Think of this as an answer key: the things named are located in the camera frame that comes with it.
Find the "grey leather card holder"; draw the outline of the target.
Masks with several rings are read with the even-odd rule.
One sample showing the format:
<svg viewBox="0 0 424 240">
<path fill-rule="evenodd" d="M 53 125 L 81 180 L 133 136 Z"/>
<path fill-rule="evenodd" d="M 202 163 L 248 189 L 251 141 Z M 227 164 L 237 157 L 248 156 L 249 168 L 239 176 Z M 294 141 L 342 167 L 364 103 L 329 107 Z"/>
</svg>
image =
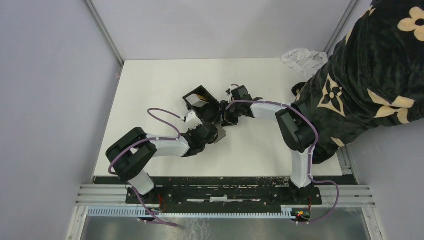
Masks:
<svg viewBox="0 0 424 240">
<path fill-rule="evenodd" d="M 215 137 L 214 144 L 217 144 L 220 140 L 225 138 L 227 135 L 227 132 L 224 130 L 224 128 L 219 125 L 217 126 L 217 136 Z"/>
</svg>

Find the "stack of credit cards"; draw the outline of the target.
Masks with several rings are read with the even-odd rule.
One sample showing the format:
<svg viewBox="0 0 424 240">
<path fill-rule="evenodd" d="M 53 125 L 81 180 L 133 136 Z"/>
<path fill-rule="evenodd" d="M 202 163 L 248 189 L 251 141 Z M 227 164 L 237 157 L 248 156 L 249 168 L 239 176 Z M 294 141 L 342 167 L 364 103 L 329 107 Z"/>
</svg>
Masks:
<svg viewBox="0 0 424 240">
<path fill-rule="evenodd" d="M 196 108 L 202 108 L 205 105 L 208 105 L 209 102 L 208 100 L 203 97 L 202 95 L 198 95 L 196 93 L 190 94 L 187 98 L 186 98 L 187 102 Z"/>
</svg>

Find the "black plastic card box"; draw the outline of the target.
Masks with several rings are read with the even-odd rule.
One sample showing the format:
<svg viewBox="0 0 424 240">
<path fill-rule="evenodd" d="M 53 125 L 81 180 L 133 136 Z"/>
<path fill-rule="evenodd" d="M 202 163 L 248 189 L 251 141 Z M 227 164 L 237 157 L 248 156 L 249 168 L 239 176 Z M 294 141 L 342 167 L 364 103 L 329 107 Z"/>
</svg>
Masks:
<svg viewBox="0 0 424 240">
<path fill-rule="evenodd" d="M 220 102 L 215 99 L 202 85 L 182 97 L 189 111 L 208 123 L 215 123 L 220 110 Z"/>
</svg>

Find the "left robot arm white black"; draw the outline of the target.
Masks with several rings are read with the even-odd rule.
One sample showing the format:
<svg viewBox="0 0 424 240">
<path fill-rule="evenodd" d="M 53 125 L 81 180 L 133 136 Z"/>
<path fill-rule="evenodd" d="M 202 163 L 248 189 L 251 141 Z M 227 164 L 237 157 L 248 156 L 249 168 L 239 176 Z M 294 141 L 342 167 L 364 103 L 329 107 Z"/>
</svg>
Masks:
<svg viewBox="0 0 424 240">
<path fill-rule="evenodd" d="M 138 197 L 149 204 L 156 200 L 158 191 L 144 168 L 152 158 L 192 157 L 213 144 L 219 136 L 218 128 L 212 123 L 203 123 L 189 129 L 180 136 L 156 136 L 135 127 L 106 151 L 110 162 L 108 172 L 118 176 L 138 192 Z"/>
</svg>

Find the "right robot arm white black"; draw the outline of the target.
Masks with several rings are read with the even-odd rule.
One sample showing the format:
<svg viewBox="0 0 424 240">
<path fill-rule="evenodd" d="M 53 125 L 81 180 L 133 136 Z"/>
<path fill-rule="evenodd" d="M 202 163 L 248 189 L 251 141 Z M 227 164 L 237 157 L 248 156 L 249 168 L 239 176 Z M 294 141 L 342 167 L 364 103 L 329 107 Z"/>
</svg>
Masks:
<svg viewBox="0 0 424 240">
<path fill-rule="evenodd" d="M 228 100 L 220 103 L 216 124 L 235 126 L 240 117 L 265 119 L 278 123 L 286 146 L 291 150 L 292 171 L 289 199 L 302 204 L 309 198 L 307 188 L 313 185 L 312 158 L 319 139 L 308 107 L 300 100 L 291 104 L 252 98 L 247 88 L 232 84 L 226 91 Z"/>
</svg>

